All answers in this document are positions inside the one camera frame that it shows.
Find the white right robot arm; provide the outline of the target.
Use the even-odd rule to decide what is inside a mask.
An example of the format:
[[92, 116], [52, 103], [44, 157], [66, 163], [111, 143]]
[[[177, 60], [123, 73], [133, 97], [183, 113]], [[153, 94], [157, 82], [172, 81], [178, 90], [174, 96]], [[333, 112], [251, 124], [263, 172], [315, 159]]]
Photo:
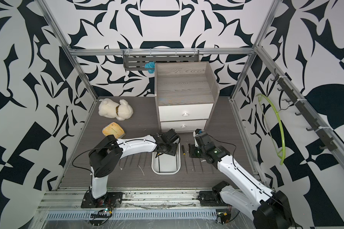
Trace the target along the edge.
[[250, 218], [257, 229], [289, 229], [294, 227], [289, 200], [275, 192], [248, 173], [223, 146], [216, 146], [208, 133], [196, 129], [195, 144], [190, 148], [191, 158], [202, 158], [226, 175], [238, 188], [227, 182], [212, 188], [213, 201], [223, 202]]

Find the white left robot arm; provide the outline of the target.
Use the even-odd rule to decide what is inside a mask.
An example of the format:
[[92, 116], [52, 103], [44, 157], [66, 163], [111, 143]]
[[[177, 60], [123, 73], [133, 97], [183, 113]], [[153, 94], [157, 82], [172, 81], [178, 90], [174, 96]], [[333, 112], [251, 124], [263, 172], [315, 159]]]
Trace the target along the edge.
[[92, 181], [92, 199], [103, 198], [107, 194], [108, 175], [113, 172], [120, 159], [139, 153], [156, 152], [156, 156], [175, 156], [180, 143], [179, 135], [170, 129], [166, 133], [156, 133], [133, 139], [117, 139], [106, 136], [89, 154]]

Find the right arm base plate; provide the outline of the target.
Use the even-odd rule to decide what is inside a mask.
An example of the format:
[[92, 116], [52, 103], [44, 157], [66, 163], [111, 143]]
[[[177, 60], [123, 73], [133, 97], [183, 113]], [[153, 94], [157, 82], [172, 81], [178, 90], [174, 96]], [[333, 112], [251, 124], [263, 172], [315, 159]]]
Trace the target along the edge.
[[214, 191], [200, 191], [197, 200], [203, 207], [236, 207], [232, 202], [225, 203], [220, 194]]

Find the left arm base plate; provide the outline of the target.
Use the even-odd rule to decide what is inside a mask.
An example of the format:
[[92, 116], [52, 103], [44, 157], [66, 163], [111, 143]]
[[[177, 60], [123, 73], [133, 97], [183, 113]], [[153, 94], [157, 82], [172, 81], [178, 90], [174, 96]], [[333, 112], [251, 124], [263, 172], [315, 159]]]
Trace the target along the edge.
[[90, 191], [84, 194], [81, 208], [92, 209], [92, 208], [110, 208], [115, 207], [122, 203], [123, 193], [122, 192], [107, 192], [104, 196], [99, 198], [93, 198]]

